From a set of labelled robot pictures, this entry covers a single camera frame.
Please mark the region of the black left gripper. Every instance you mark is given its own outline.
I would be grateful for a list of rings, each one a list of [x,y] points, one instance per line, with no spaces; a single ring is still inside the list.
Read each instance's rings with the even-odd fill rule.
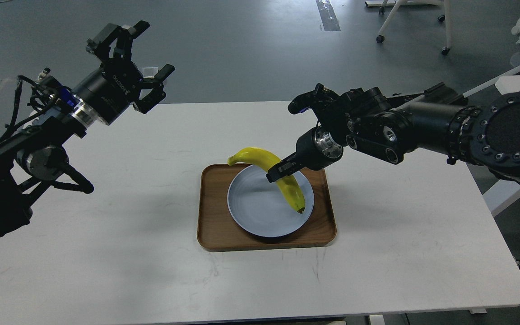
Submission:
[[[136,25],[107,24],[86,51],[100,61],[100,66],[72,89],[72,94],[89,105],[106,125],[112,124],[133,103],[134,109],[146,114],[167,95],[165,82],[175,67],[145,67],[142,74],[131,60],[133,41],[150,27],[140,20]]]

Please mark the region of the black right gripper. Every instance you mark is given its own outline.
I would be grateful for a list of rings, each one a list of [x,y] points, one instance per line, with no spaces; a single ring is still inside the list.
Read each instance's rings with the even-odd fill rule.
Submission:
[[[273,165],[266,172],[266,179],[273,183],[291,176],[302,168],[314,171],[326,168],[339,161],[344,148],[323,127],[314,127],[300,136],[296,151]]]

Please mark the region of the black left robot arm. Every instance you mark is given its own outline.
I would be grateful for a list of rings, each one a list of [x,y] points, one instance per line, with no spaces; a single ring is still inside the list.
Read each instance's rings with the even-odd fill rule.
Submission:
[[[0,137],[0,237],[28,225],[32,206],[51,187],[92,193],[93,184],[71,164],[64,143],[82,138],[96,121],[110,125],[132,105],[146,114],[167,95],[167,64],[144,76],[132,61],[132,46],[150,27],[147,21],[124,27],[107,24],[87,41],[100,61],[74,88],[45,68],[31,80],[17,76],[12,119]]]

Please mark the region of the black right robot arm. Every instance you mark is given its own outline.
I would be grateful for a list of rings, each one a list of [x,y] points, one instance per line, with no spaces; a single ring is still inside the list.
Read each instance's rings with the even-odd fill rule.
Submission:
[[[470,106],[444,83],[408,102],[402,96],[386,98],[377,87],[336,94],[318,83],[295,97],[288,110],[312,110],[319,126],[298,138],[293,154],[269,168],[270,182],[302,168],[323,169],[349,146],[391,164],[423,148],[446,155],[450,165],[483,165],[495,177],[520,184],[520,91],[487,106]]]

